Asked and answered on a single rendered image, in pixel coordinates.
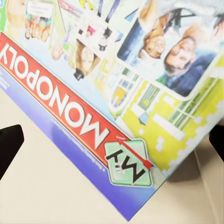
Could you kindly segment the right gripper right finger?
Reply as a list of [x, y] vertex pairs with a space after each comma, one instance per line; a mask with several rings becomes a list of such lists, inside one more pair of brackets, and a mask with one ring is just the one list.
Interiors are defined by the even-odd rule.
[[224, 162], [224, 126], [215, 125], [210, 132], [209, 140]]

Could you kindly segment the board game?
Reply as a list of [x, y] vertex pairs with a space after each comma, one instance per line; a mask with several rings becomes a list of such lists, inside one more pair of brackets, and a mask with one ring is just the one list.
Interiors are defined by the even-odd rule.
[[224, 0], [0, 0], [0, 88], [129, 222], [224, 117]]

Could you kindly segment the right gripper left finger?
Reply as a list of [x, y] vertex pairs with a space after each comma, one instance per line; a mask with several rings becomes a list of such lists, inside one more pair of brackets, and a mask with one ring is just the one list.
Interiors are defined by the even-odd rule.
[[0, 180], [24, 143], [21, 125], [0, 129]]

